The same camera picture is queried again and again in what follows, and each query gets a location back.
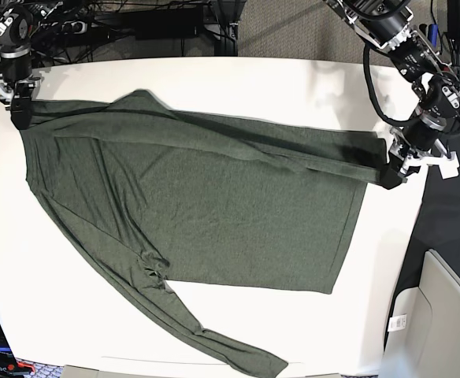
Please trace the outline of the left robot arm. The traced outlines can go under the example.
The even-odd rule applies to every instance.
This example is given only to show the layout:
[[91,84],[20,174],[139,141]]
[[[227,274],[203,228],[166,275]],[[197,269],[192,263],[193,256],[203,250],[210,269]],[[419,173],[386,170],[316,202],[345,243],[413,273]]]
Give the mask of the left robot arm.
[[[380,185],[392,189],[423,166],[437,166],[443,179],[458,175],[457,154],[447,146],[460,136],[460,76],[443,62],[430,40],[412,25],[406,1],[326,0],[339,19],[364,43],[363,72],[377,116],[391,128],[388,163]],[[370,54],[387,57],[418,98],[407,120],[395,120],[381,109],[370,70]]]

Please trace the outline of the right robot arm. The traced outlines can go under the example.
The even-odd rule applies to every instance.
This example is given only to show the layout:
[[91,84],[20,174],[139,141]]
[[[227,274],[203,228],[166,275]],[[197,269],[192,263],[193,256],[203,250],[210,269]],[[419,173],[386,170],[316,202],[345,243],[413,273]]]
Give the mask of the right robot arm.
[[40,81],[32,74],[32,25],[32,14],[17,2],[0,13],[0,101],[18,130],[29,128],[32,96]]

